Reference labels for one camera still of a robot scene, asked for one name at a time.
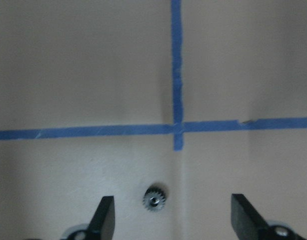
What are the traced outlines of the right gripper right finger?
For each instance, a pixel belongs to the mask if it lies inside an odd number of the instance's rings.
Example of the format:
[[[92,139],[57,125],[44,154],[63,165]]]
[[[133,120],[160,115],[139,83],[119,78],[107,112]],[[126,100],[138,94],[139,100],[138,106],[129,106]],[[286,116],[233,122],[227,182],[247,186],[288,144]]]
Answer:
[[[241,193],[231,195],[231,226],[239,240],[264,240],[269,225]]]

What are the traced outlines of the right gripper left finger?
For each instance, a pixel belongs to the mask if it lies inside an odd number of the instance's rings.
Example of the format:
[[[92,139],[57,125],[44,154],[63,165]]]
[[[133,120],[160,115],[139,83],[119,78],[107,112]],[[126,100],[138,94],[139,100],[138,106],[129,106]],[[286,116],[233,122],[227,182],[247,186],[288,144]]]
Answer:
[[[88,227],[89,240],[112,240],[115,231],[114,196],[102,197]]]

